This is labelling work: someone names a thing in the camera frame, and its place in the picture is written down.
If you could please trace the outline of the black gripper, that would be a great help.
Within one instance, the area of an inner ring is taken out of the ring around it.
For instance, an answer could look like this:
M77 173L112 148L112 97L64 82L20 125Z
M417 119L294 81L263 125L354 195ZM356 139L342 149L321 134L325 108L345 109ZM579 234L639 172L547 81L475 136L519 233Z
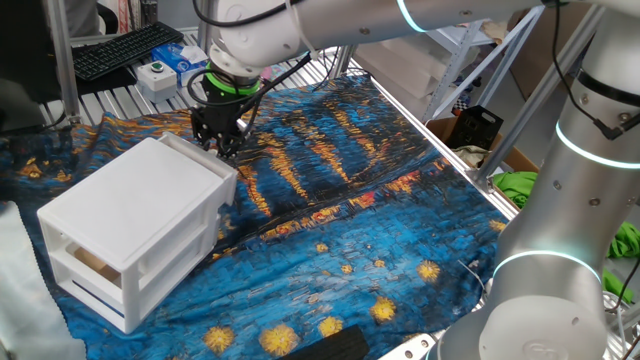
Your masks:
M191 126L194 139L203 150L216 142L221 158L235 157L248 140L245 127L238 124L241 109L253 95L230 93L220 89L205 91L207 99L191 89L190 96L196 101L191 109Z

